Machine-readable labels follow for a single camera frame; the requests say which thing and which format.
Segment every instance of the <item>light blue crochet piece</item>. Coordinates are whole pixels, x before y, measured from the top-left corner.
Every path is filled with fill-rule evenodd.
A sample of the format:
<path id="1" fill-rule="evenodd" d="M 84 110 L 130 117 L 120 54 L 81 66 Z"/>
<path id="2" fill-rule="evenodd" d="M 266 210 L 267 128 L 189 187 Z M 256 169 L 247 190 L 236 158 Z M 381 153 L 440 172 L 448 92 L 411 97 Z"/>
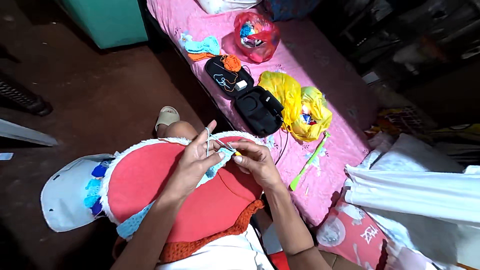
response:
<path id="1" fill-rule="evenodd" d="M 99 179 L 90 179 L 90 181 L 88 181 L 88 184 L 85 187 L 85 189 L 88 190 L 87 197 L 84 199 L 84 205 L 87 208 L 92 207 L 96 200 L 100 198 L 98 192 L 100 191 L 101 184 L 102 182 Z"/>
<path id="2" fill-rule="evenodd" d="M 220 45 L 214 36 L 208 36 L 202 41 L 187 41 L 185 42 L 185 49 L 189 53 L 209 52 L 211 54 L 220 54 Z"/>
<path id="3" fill-rule="evenodd" d="M 224 152 L 225 153 L 225 157 L 223 158 L 222 161 L 220 161 L 217 165 L 214 165 L 212 167 L 210 167 L 207 172 L 203 175 L 203 177 L 200 179 L 200 182 L 198 182 L 197 186 L 195 188 L 198 188 L 200 185 L 202 184 L 205 184 L 207 183 L 210 179 L 214 178 L 215 175 L 216 175 L 216 172 L 218 171 L 218 169 L 222 168 L 223 165 L 225 165 L 225 163 L 227 161 L 230 160 L 230 158 L 232 157 L 233 153 L 235 152 L 232 152 L 226 148 L 220 148 L 218 150 L 218 152 Z"/>
<path id="4" fill-rule="evenodd" d="M 214 178 L 216 175 L 216 172 L 222 168 L 222 166 L 230 160 L 232 157 L 233 153 L 236 151 L 230 151 L 226 148 L 220 148 L 218 152 L 224 152 L 225 157 L 221 162 L 219 162 L 217 165 L 214 165 L 210 167 L 207 172 L 203 175 L 202 179 L 196 186 L 198 188 L 200 185 L 207 183 L 210 179 Z M 138 230 L 138 227 L 140 226 L 140 223 L 142 223 L 142 220 L 144 219 L 145 215 L 149 211 L 149 209 L 152 207 L 153 203 L 150 203 L 149 205 L 145 206 L 140 212 L 134 214 L 133 216 L 129 217 L 127 220 L 122 222 L 120 225 L 117 226 L 117 233 L 119 234 L 120 237 L 127 239 L 129 238 L 134 232 Z"/>

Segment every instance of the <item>forearm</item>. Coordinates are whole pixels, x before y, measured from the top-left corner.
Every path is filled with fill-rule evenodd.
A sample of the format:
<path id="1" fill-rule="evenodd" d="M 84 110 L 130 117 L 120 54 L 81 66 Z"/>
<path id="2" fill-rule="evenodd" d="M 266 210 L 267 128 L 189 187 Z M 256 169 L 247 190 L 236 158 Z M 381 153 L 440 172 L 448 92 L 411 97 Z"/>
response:
<path id="1" fill-rule="evenodd" d="M 186 196 L 167 188 L 152 205 L 112 270 L 152 270 Z"/>
<path id="2" fill-rule="evenodd" d="M 295 211 L 285 186 L 279 184 L 265 190 L 265 195 L 283 251 L 287 255 L 294 255 L 313 247 L 312 236 Z"/>
<path id="3" fill-rule="evenodd" d="M 290 269 L 331 269 L 314 246 L 310 232 L 292 205 L 287 188 L 280 184 L 265 190 L 265 195 Z"/>

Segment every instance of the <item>floor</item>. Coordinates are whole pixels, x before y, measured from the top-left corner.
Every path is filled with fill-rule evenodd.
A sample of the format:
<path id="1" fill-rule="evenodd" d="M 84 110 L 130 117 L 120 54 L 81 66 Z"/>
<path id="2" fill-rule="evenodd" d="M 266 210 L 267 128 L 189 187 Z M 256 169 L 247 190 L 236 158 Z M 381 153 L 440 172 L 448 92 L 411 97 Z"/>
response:
<path id="1" fill-rule="evenodd" d="M 0 70 L 53 106 L 44 117 L 0 108 L 0 118 L 60 143 L 0 145 L 0 152 L 14 152 L 12 160 L 0 161 L 0 268 L 107 269 L 113 224 L 100 219 L 53 232 L 39 203 L 46 180 L 78 157 L 123 151 L 152 138 L 163 106 L 175 107 L 198 131 L 217 112 L 175 51 L 154 55 L 145 44 L 100 51 L 46 0 L 0 1 L 0 45 L 21 61 L 0 59 Z"/>

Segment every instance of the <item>yellow plastic bag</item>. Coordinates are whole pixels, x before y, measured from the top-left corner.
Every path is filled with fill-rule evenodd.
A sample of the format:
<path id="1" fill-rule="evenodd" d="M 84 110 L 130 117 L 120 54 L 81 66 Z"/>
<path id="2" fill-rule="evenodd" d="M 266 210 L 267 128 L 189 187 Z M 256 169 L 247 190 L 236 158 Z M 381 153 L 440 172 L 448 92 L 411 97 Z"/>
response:
<path id="1" fill-rule="evenodd" d="M 332 121 L 332 112 L 326 108 L 322 93 L 313 86 L 300 87 L 300 84 L 287 74 L 265 71 L 260 75 L 258 86 L 270 91 L 284 109 L 283 121 L 286 129 L 302 141 L 317 140 Z M 317 124 L 305 124 L 300 118 L 302 104 L 307 106 Z"/>
<path id="2" fill-rule="evenodd" d="M 292 124 L 301 113 L 300 84 L 287 74 L 270 71 L 262 72 L 258 81 L 258 86 L 270 91 L 282 103 L 283 122 L 287 125 L 286 129 L 291 132 Z"/>
<path id="3" fill-rule="evenodd" d="M 292 124 L 292 135 L 306 142 L 318 140 L 320 134 L 330 126 L 332 122 L 332 112 L 327 109 L 326 100 L 322 93 L 313 86 L 301 88 L 301 104 L 307 106 L 312 119 L 317 123 L 314 125 L 305 124 L 305 122 L 298 117 Z"/>

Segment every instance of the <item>pink bedsheet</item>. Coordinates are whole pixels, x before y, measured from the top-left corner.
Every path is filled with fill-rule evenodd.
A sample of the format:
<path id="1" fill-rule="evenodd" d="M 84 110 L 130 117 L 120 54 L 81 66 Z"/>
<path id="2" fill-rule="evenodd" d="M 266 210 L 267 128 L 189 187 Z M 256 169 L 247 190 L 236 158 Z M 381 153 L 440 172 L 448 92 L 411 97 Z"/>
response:
<path id="1" fill-rule="evenodd" d="M 281 71 L 295 78 L 302 86 L 316 86 L 329 102 L 333 120 L 328 131 L 332 134 L 325 143 L 326 151 L 316 159 L 301 178 L 292 199 L 302 217 L 313 226 L 320 224 L 328 213 L 332 195 L 340 191 L 345 181 L 346 164 L 358 165 L 368 153 L 360 128 L 367 128 L 376 115 L 376 102 L 353 67 L 310 21 L 279 22 L 281 42 L 273 58 L 261 64 L 244 62 L 246 57 L 232 40 L 233 20 L 240 12 L 209 15 L 194 0 L 148 0 L 150 13 L 161 28 L 180 48 L 189 61 L 195 76 L 211 93 L 219 108 L 238 130 L 247 130 L 245 122 L 233 108 L 233 103 L 204 71 L 207 60 L 193 62 L 179 45 L 181 33 L 188 31 L 193 40 L 209 35 L 217 37 L 222 50 L 239 56 L 250 68 L 255 84 L 263 71 Z M 277 164 L 282 180 L 289 184 L 300 172 L 319 144 L 303 143 L 290 134 L 277 131 L 265 138 L 274 160 L 288 145 Z"/>

